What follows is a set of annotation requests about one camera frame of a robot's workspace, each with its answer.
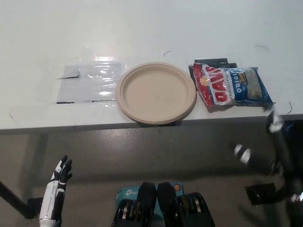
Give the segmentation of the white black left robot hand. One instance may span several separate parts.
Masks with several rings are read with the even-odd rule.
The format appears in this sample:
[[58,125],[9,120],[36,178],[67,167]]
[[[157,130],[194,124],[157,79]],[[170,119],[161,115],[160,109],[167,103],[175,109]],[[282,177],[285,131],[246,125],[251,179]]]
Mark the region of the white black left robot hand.
[[72,160],[65,155],[57,164],[48,182],[39,215],[39,226],[60,227],[62,224],[62,209],[65,199],[66,185],[72,177]]

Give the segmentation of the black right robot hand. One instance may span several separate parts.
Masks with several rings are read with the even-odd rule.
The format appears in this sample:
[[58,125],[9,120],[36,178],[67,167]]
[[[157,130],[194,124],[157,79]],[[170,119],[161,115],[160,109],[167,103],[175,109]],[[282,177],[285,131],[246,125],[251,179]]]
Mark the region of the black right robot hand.
[[270,159],[265,154],[253,151],[243,144],[231,144],[235,157],[248,168],[263,175],[274,175],[280,171],[289,173],[293,171],[290,151],[284,135],[284,120],[274,107],[266,110],[266,128],[271,135],[275,147],[275,159]]

